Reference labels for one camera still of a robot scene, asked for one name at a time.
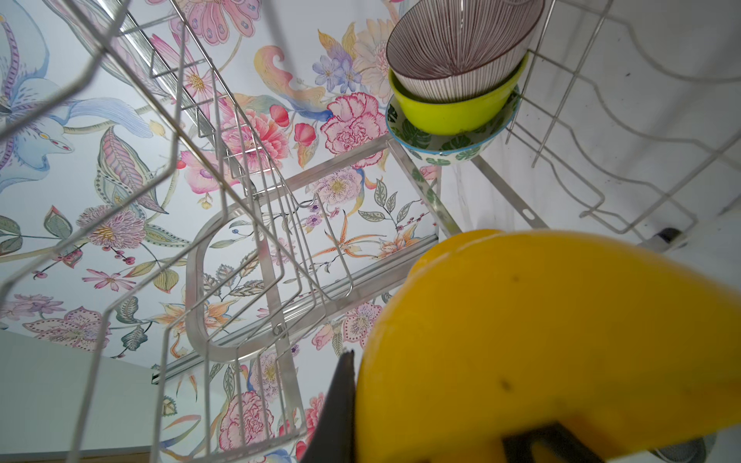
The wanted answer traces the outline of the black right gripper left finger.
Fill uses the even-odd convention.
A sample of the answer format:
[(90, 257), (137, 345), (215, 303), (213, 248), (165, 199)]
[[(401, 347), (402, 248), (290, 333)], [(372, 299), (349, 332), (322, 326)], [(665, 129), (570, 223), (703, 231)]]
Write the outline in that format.
[(326, 395), (313, 438), (301, 462), (355, 461), (355, 355), (343, 353)]

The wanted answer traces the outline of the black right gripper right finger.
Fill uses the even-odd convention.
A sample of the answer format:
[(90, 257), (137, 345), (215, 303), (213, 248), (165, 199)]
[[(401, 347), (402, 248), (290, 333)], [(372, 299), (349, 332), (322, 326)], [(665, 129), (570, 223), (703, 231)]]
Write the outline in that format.
[(603, 462), (561, 424), (505, 437), (502, 444), (507, 462)]

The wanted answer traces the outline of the yellow plastic bowl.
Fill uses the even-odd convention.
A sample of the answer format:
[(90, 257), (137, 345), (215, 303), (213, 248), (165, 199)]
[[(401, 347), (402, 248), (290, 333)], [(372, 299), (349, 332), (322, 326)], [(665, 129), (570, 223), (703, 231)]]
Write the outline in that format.
[(364, 349), (361, 462), (478, 460), (562, 424), (611, 459), (740, 421), (740, 297), (621, 241), (568, 231), (449, 240)]

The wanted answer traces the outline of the silver wire dish rack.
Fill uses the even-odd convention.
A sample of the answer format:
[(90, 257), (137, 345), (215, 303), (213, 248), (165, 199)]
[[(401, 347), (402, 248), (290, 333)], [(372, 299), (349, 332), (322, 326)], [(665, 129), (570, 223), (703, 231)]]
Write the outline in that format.
[(295, 462), (410, 266), (592, 233), (740, 283), (740, 5), (544, 1), (508, 127), (386, 123), (412, 1), (1, 5), (1, 458)]

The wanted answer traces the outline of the green leaf pattern bowl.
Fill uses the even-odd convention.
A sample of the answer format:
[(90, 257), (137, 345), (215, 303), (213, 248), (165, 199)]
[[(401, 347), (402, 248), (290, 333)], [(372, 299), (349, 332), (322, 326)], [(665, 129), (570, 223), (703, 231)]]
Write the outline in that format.
[(387, 127), (393, 138), (418, 160), (434, 166), (451, 166), (480, 155), (509, 126), (521, 102), (518, 91), (515, 87), (504, 108), (485, 125), (459, 135), (432, 135), (415, 127), (397, 99), (391, 98), (386, 111)]

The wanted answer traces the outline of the lime green plastic bowl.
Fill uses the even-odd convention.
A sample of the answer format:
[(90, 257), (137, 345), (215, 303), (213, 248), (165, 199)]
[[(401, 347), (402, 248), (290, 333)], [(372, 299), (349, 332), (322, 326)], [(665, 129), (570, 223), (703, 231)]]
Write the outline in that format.
[(494, 90), (457, 102), (419, 100), (401, 85), (393, 71), (389, 74), (389, 82), (395, 95), (394, 100), (414, 127), (432, 135), (453, 136), (478, 129), (498, 115), (514, 95), (515, 86), (528, 61), (529, 56), (526, 55), (508, 78)]

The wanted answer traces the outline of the pink striped bowl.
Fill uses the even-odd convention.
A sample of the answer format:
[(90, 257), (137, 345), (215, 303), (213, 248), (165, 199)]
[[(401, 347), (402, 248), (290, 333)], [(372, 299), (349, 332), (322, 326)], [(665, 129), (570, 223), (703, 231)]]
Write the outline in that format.
[(519, 66), (544, 9), (543, 1), (420, 1), (394, 27), (387, 62), (421, 100), (476, 98)]

